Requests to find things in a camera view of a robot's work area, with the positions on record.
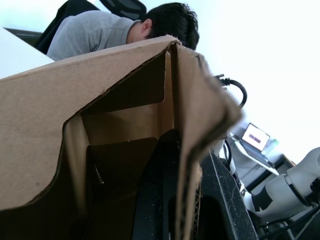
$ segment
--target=laptop screen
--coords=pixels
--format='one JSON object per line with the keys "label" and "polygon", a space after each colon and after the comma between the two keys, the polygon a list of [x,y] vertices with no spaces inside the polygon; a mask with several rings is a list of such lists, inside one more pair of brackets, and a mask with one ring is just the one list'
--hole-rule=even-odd
{"label": "laptop screen", "polygon": [[243,134],[242,140],[262,152],[269,138],[270,136],[268,134],[249,123]]}

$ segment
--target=gray shirt sleeve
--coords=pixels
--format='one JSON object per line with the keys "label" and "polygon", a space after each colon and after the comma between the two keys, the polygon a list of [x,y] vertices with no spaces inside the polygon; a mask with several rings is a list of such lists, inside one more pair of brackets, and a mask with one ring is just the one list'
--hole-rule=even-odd
{"label": "gray shirt sleeve", "polygon": [[99,10],[69,16],[56,31],[47,56],[58,61],[124,45],[134,23],[131,19]]}
{"label": "gray shirt sleeve", "polygon": [[82,16],[69,16],[64,19],[55,33],[47,55],[57,61],[90,53],[97,42],[94,29],[89,30]]}

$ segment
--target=laptop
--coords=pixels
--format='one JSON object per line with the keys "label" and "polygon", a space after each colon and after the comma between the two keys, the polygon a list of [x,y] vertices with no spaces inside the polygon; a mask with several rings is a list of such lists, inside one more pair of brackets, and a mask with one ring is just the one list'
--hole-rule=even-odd
{"label": "laptop", "polygon": [[268,134],[249,123],[239,142],[249,156],[274,168],[274,164],[269,162],[268,158],[262,154],[269,139],[270,136]]}

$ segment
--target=white wall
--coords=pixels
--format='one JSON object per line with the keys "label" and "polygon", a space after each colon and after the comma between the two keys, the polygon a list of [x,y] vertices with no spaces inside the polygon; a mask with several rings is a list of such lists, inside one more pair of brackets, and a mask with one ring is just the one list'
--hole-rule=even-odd
{"label": "white wall", "polygon": [[[0,0],[0,26],[42,32],[64,2]],[[171,1],[142,2],[149,10]],[[320,146],[320,1],[178,2],[198,14],[197,51],[212,72],[246,87],[247,119],[277,138],[295,162]],[[229,89],[240,101],[241,93]]]}

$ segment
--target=black hair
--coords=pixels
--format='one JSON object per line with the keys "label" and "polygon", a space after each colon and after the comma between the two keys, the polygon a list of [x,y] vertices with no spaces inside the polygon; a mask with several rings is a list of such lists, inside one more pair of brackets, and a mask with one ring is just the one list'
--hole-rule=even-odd
{"label": "black hair", "polygon": [[187,4],[173,2],[151,9],[142,19],[151,19],[152,27],[148,39],[171,35],[182,44],[195,50],[199,42],[197,14]]}

